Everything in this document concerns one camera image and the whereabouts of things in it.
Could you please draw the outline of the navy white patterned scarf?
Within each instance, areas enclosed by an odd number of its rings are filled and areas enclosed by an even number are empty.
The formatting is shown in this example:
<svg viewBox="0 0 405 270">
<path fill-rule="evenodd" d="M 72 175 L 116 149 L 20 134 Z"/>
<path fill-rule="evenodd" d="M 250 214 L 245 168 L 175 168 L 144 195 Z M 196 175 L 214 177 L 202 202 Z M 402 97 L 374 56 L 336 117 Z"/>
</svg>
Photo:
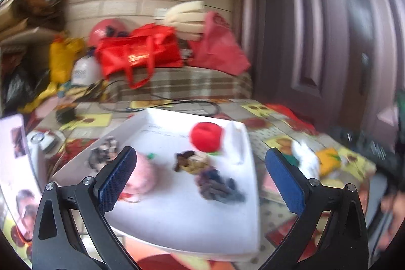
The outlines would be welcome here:
<svg viewBox="0 0 405 270">
<path fill-rule="evenodd" d="M 112 162 L 119 153 L 119 143 L 114 136 L 107 136 L 104 142 L 91 150 L 87 159 L 90 169 L 99 172 L 102 168 Z"/>
</svg>

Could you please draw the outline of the brown beige knotted rope ball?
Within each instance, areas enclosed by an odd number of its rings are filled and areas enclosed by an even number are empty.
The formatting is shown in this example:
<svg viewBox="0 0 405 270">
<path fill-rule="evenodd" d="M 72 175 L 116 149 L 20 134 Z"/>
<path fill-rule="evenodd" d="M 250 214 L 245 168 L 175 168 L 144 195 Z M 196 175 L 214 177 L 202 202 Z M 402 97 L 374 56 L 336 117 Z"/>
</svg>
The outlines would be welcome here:
<svg viewBox="0 0 405 270">
<path fill-rule="evenodd" d="M 198 175 L 210 166 L 211 162 L 206 154 L 188 150 L 176 154 L 176 163 L 173 170 L 175 172 L 185 171 L 192 175 Z"/>
</svg>

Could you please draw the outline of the white cloth piece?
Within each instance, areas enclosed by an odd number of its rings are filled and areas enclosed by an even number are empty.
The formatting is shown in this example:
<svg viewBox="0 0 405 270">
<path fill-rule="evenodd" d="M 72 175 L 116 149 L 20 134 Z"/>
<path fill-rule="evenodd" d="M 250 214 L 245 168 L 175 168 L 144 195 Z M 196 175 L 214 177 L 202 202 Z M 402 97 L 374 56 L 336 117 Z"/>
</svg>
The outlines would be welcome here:
<svg viewBox="0 0 405 270">
<path fill-rule="evenodd" d="M 292 141 L 292 155 L 298 160 L 297 165 L 307 179 L 320 179 L 320 162 L 316 154 L 304 142 Z"/>
</svg>

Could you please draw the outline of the white round button device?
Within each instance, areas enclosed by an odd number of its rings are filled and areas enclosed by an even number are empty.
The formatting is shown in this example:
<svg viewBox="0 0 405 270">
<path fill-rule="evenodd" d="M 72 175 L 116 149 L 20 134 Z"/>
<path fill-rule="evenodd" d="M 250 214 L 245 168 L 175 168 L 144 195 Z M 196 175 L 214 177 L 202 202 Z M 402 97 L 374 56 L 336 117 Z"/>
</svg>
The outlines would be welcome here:
<svg viewBox="0 0 405 270">
<path fill-rule="evenodd" d="M 30 149 L 32 149 L 35 144 L 38 144 L 43 153 L 46 154 L 54 148 L 57 144 L 57 140 L 56 137 L 49 132 L 33 130 L 27 134 L 27 144 Z"/>
</svg>

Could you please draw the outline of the pink fluffy plush toy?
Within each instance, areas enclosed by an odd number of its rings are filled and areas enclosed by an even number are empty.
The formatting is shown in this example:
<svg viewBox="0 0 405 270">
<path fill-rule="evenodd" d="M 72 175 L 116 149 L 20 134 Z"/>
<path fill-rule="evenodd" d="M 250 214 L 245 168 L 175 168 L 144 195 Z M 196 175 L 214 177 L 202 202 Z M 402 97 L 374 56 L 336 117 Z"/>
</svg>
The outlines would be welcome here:
<svg viewBox="0 0 405 270">
<path fill-rule="evenodd" d="M 119 201 L 137 203 L 156 187 L 156 183 L 157 174 L 153 163 L 144 154 L 137 152 L 136 167 L 121 192 Z"/>
</svg>

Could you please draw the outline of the black power adapter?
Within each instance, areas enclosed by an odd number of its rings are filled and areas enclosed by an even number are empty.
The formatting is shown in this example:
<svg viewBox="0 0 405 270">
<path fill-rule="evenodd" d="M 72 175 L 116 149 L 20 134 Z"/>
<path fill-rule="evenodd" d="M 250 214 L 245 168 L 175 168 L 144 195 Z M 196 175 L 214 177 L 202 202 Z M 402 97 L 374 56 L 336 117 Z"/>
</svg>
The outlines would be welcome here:
<svg viewBox="0 0 405 270">
<path fill-rule="evenodd" d="M 56 109 L 56 121 L 62 126 L 77 119 L 75 107 L 64 106 Z"/>
</svg>

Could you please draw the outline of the purple panelled door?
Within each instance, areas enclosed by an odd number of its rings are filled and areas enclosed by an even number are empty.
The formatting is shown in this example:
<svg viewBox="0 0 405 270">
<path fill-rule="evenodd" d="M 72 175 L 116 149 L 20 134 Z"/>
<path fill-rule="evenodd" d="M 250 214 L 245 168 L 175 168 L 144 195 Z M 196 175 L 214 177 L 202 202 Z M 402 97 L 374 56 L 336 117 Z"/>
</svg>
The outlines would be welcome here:
<svg viewBox="0 0 405 270">
<path fill-rule="evenodd" d="M 404 0 L 240 0 L 253 96 L 319 130 L 390 141 L 404 88 Z"/>
</svg>

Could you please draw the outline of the black plastic bag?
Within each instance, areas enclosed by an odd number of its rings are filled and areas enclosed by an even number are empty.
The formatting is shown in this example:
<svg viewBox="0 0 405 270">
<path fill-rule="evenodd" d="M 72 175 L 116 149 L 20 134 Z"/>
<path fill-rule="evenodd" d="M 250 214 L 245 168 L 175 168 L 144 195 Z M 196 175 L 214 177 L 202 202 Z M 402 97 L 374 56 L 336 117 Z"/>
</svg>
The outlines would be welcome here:
<svg viewBox="0 0 405 270">
<path fill-rule="evenodd" d="M 18 108 L 33 102 L 44 91 L 49 80 L 49 70 L 38 73 L 18 65 L 12 73 L 7 74 L 2 83 L 2 106 L 6 113 L 16 112 Z"/>
</svg>

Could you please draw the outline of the red plush apple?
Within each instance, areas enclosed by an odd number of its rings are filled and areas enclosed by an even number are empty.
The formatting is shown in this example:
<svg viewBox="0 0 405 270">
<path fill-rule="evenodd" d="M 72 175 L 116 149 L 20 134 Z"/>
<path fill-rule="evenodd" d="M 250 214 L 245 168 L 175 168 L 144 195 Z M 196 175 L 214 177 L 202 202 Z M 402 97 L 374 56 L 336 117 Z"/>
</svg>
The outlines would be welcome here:
<svg viewBox="0 0 405 270">
<path fill-rule="evenodd" d="M 215 123 L 202 122 L 191 129 L 189 139 L 198 150 L 215 153 L 220 150 L 223 132 L 223 128 Z"/>
</svg>

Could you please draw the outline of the white helmet with text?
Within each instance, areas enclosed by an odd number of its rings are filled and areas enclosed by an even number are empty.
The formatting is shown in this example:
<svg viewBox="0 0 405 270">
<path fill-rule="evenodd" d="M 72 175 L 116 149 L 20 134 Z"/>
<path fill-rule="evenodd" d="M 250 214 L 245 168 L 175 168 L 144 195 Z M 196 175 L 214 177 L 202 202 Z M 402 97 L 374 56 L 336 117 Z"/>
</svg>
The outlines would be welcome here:
<svg viewBox="0 0 405 270">
<path fill-rule="evenodd" d="M 98 61 L 90 55 L 80 58 L 74 65 L 71 83 L 75 86 L 90 86 L 103 79 Z"/>
</svg>

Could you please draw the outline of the yellow shopping bag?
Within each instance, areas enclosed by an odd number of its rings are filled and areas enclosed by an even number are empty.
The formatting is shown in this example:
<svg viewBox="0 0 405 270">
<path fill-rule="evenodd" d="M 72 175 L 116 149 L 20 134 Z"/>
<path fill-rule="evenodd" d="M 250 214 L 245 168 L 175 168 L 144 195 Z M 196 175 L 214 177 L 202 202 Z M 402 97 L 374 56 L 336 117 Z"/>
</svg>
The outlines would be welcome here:
<svg viewBox="0 0 405 270">
<path fill-rule="evenodd" d="M 49 48 L 50 81 L 64 84 L 71 79 L 74 64 L 85 53 L 82 38 L 66 38 L 57 35 Z"/>
</svg>

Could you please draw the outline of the matte red fabric bag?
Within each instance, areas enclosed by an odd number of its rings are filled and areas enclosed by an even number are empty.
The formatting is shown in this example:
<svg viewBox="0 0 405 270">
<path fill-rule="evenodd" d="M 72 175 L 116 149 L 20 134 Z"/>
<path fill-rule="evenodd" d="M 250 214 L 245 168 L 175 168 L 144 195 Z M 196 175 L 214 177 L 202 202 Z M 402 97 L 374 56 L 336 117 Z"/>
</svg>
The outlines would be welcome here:
<svg viewBox="0 0 405 270">
<path fill-rule="evenodd" d="M 228 22 L 217 12 L 206 13 L 202 38 L 188 43 L 192 56 L 187 64 L 191 67 L 235 76 L 247 72 L 251 67 Z"/>
</svg>

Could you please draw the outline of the shiny red tote bag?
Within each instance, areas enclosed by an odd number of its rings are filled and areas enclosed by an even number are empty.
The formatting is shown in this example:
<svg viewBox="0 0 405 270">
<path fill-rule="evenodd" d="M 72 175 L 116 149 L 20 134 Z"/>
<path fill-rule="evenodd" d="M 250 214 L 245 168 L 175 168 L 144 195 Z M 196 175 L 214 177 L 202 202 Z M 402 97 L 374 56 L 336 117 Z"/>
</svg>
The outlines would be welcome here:
<svg viewBox="0 0 405 270">
<path fill-rule="evenodd" d="M 156 68 L 183 66 L 175 29 L 156 23 L 134 29 L 127 37 L 101 39 L 95 56 L 105 77 L 123 72 L 132 89 L 146 85 Z"/>
</svg>

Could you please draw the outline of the red helmet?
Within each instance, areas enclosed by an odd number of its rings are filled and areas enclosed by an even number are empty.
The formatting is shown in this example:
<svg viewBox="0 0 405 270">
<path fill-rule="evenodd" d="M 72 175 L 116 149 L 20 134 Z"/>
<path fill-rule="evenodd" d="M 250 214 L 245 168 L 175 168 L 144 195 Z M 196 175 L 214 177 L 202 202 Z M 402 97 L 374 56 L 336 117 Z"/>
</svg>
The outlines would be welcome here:
<svg viewBox="0 0 405 270">
<path fill-rule="evenodd" d="M 103 19 L 91 28 L 87 45 L 90 47 L 96 47 L 101 39 L 117 37 L 119 32 L 122 31 L 127 32 L 128 27 L 121 19 Z"/>
</svg>

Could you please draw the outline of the cream foam sheets stack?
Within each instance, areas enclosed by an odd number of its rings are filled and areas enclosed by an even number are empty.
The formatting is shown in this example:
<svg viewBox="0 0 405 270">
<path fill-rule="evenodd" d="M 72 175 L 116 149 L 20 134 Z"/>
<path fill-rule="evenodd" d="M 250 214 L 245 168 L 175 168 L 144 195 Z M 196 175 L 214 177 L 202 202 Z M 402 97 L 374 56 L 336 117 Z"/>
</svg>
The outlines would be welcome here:
<svg viewBox="0 0 405 270">
<path fill-rule="evenodd" d="M 199 41 L 205 26 L 203 1 L 188 1 L 172 6 L 163 17 L 163 25 L 172 27 L 176 37 L 185 41 Z"/>
</svg>

